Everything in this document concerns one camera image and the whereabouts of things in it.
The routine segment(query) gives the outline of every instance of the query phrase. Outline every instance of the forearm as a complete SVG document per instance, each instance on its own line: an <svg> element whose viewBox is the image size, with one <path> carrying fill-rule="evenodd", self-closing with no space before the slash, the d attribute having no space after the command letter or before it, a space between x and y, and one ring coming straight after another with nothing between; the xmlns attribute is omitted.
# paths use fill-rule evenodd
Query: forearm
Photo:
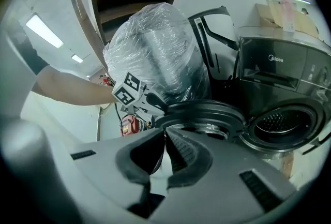
<svg viewBox="0 0 331 224"><path fill-rule="evenodd" d="M39 73L33 91L57 101L89 106L115 102L112 89L48 66Z"/></svg>

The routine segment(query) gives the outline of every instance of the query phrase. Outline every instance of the fluorescent light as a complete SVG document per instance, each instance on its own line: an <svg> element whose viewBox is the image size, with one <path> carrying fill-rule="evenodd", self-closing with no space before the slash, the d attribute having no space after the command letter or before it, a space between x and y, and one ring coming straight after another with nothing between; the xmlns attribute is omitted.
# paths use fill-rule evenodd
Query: fluorescent light
<svg viewBox="0 0 331 224"><path fill-rule="evenodd" d="M302 3L310 4L310 2L308 2L308 1L304 1L304 0L296 0L296 1L298 1L298 2L302 2Z"/></svg>
<svg viewBox="0 0 331 224"><path fill-rule="evenodd" d="M63 46L61 39L59 39L36 14L28 20L26 26L56 48Z"/></svg>
<svg viewBox="0 0 331 224"><path fill-rule="evenodd" d="M76 54L74 54L73 56L71 56L71 58L74 61L77 61L78 63L82 63L83 62L83 60L80 57L78 57Z"/></svg>

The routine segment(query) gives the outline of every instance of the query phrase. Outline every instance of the plastic wrap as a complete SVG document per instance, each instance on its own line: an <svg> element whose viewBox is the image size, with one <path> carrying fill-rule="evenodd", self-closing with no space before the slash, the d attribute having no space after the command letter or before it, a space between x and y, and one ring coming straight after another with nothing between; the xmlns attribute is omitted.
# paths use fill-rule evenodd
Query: plastic wrap
<svg viewBox="0 0 331 224"><path fill-rule="evenodd" d="M148 5L132 15L103 55L115 81L128 70L168 104L210 97L207 68L192 27L168 3Z"/></svg>

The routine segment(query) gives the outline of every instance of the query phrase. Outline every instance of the black sleeve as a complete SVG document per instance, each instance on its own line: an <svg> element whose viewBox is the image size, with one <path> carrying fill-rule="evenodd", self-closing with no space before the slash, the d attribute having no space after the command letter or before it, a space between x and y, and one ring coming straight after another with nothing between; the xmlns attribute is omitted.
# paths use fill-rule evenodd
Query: black sleeve
<svg viewBox="0 0 331 224"><path fill-rule="evenodd" d="M29 38L26 35L23 27L17 20L12 20L9 23L8 35L24 58L30 69L35 75L38 75L44 67L48 66L48 63L38 56L37 51L32 47Z"/></svg>

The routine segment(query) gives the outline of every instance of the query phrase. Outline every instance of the black cable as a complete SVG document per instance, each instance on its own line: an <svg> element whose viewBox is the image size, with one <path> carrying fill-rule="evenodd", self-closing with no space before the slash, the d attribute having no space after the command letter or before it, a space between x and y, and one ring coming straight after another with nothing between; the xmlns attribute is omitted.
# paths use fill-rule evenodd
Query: black cable
<svg viewBox="0 0 331 224"><path fill-rule="evenodd" d="M119 116L119 113L118 113L118 110L117 110L117 104L116 104L116 102L115 102L115 110L116 110L116 114L117 114L117 117L118 117L118 120L119 120L119 128L121 129L122 136L124 136L124 135L123 135L123 128L122 128L122 119L121 119L120 116Z"/></svg>

